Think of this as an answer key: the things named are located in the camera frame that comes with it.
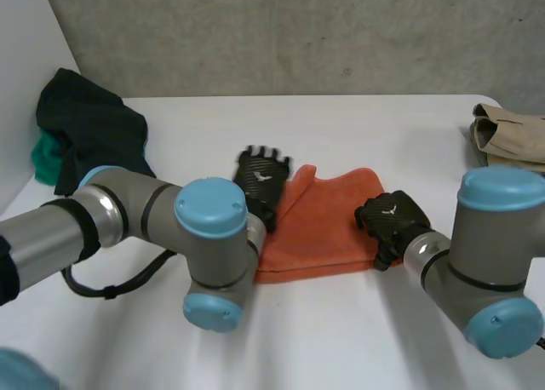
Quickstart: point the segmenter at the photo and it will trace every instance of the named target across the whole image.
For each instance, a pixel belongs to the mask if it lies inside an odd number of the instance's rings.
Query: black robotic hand
[[[385,192],[370,198],[354,212],[359,228],[378,239],[375,269],[386,271],[403,257],[407,246],[419,235],[432,231],[429,219],[405,192]]]
[[[264,146],[248,146],[238,156],[232,180],[246,194],[248,211],[263,221],[268,232],[276,228],[277,208],[290,176],[290,160],[278,160],[278,150]]]

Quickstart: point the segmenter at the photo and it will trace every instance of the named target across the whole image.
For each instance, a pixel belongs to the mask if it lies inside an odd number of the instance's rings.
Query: beige cloth
[[[473,115],[473,136],[477,148],[489,155],[489,163],[492,155],[545,164],[545,116],[518,115],[485,104],[478,104]]]
[[[527,169],[535,171],[537,173],[545,174],[545,164],[543,163],[534,163],[534,162],[525,162],[523,160],[512,160],[511,158],[501,158],[499,156],[494,156],[493,154],[487,154],[486,158],[488,160],[488,165],[492,164],[507,164],[509,166],[520,167],[521,169]]]

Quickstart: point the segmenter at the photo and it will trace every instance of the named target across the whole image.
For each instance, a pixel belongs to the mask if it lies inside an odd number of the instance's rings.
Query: white wall
[[[31,178],[37,100],[61,66],[77,71],[48,0],[0,0],[0,213]]]

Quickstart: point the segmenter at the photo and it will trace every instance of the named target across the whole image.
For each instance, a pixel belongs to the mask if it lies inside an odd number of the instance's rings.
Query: white bird logo
[[[265,180],[272,179],[270,175],[261,175],[259,171],[255,171],[254,176],[257,179],[257,181],[265,181]]]
[[[391,214],[391,215],[394,215],[396,209],[398,209],[398,206],[397,206],[397,205],[394,205],[392,209],[390,209],[389,211],[382,211],[382,213],[383,213],[383,214]]]

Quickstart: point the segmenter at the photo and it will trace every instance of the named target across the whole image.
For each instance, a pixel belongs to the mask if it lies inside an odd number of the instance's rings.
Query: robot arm
[[[451,241],[404,192],[371,199],[355,215],[379,240],[375,268],[403,260],[470,343],[490,358],[509,358],[543,332],[524,287],[532,258],[542,256],[544,202],[540,175],[491,166],[464,175]]]
[[[235,182],[208,178],[185,187],[128,170],[91,170],[70,197],[0,222],[2,304],[50,275],[84,261],[100,247],[137,237],[187,258],[192,277],[184,314],[207,330],[238,325],[290,161],[249,148]],[[266,191],[249,169],[270,177]],[[248,210],[247,201],[253,209]]]

